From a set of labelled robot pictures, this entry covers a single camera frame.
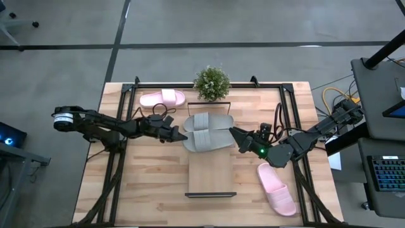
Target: gray slide sandal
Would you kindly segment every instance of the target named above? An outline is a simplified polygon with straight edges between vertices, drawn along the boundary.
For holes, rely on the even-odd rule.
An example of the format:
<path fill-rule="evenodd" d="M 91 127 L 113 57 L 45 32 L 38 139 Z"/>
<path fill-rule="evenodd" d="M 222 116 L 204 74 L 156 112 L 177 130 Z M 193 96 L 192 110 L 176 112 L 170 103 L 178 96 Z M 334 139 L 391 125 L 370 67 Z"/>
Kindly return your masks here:
<path fill-rule="evenodd" d="M 195 130 L 223 130 L 234 126 L 234 118 L 230 115 L 197 113 L 184 122 L 184 130 L 192 132 Z"/>
<path fill-rule="evenodd" d="M 189 139 L 183 145 L 191 152 L 205 152 L 234 144 L 235 140 L 229 130 L 196 130 L 184 133 Z"/>

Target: computer monitor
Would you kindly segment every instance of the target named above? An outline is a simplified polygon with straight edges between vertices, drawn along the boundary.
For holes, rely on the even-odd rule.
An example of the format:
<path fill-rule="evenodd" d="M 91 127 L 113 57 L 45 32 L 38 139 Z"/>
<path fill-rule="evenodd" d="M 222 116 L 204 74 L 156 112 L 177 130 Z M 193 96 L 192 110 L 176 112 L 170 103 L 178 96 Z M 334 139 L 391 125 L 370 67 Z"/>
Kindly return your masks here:
<path fill-rule="evenodd" d="M 0 143 L 21 148 L 27 136 L 26 132 L 0 122 Z"/>
<path fill-rule="evenodd" d="M 383 117 L 405 118 L 405 101 L 397 103 L 382 113 Z"/>

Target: blue light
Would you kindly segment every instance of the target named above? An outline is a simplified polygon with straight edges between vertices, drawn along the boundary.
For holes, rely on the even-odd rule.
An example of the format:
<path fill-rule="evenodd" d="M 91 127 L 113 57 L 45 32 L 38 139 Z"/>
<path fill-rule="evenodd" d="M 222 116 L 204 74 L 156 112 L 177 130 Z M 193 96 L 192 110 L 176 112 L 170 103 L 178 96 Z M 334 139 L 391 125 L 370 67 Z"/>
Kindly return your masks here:
<path fill-rule="evenodd" d="M 7 145 L 11 145 L 11 144 L 13 144 L 13 139 L 12 138 L 7 138 L 6 140 L 4 140 L 4 142 L 7 144 Z"/>

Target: chair leg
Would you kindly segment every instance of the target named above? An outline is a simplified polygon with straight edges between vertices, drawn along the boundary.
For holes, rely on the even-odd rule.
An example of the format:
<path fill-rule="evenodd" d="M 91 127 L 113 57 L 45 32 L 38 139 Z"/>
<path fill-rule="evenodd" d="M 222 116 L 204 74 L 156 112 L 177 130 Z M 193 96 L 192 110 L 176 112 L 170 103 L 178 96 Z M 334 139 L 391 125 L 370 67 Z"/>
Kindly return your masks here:
<path fill-rule="evenodd" d="M 14 39 L 14 37 L 7 31 L 6 27 L 4 25 L 0 25 L 0 30 L 4 32 L 4 34 L 7 35 L 7 37 L 9 39 L 11 39 L 11 41 L 13 41 L 17 46 L 19 46 L 20 44 L 17 42 L 16 39 Z"/>

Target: yellow cable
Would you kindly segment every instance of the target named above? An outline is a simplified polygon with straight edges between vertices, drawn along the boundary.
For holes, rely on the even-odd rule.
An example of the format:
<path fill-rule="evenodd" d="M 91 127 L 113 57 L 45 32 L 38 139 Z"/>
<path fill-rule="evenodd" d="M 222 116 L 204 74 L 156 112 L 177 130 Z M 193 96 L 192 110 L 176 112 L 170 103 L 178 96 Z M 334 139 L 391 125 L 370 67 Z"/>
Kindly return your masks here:
<path fill-rule="evenodd" d="M 328 106 L 328 103 L 327 103 L 327 101 L 326 101 L 326 99 L 325 99 L 325 92 L 328 91 L 328 90 L 335 90 L 335 91 L 339 92 L 341 95 L 345 96 L 347 99 L 350 99 L 350 97 L 349 97 L 348 95 L 346 95 L 346 94 L 345 94 L 343 91 L 341 91 L 340 89 L 337 89 L 337 88 L 334 88 L 334 87 L 327 87 L 327 88 L 325 88 L 325 89 L 323 90 L 323 92 L 322 92 L 322 100 L 323 100 L 323 104 L 325 105 L 325 107 L 327 107 L 327 110 L 328 110 L 328 112 L 329 112 L 329 115 L 331 115 L 331 114 L 332 114 L 332 111 L 330 110 L 330 108 L 329 108 L 329 106 Z"/>

